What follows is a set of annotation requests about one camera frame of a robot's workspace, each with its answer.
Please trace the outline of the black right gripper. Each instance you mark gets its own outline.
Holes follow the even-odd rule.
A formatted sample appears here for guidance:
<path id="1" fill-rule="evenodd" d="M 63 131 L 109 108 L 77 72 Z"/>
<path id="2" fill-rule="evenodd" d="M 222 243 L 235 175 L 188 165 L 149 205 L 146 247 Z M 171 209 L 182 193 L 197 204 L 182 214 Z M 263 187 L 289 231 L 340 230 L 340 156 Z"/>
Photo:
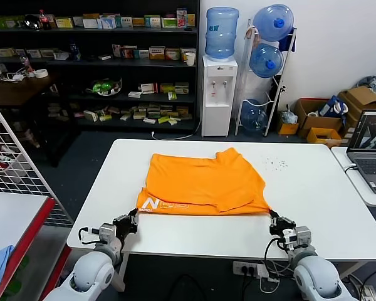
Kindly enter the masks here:
<path id="1" fill-rule="evenodd" d="M 294 230 L 296 223 L 286 217 L 280 216 L 276 211 L 270 210 L 271 222 L 269 233 L 272 236 L 283 237 L 284 230 Z"/>

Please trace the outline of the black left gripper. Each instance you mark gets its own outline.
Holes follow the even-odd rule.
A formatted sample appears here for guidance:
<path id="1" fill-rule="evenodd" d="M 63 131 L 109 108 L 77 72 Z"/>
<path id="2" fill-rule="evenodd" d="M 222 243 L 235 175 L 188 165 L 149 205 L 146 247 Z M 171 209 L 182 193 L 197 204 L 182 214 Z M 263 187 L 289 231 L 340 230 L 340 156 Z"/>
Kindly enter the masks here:
<path id="1" fill-rule="evenodd" d="M 135 227 L 138 226 L 137 215 L 138 209 L 131 210 L 128 215 L 122 215 L 113 220 L 116 227 L 116 237 L 125 239 L 129 234 L 135 234 Z"/>

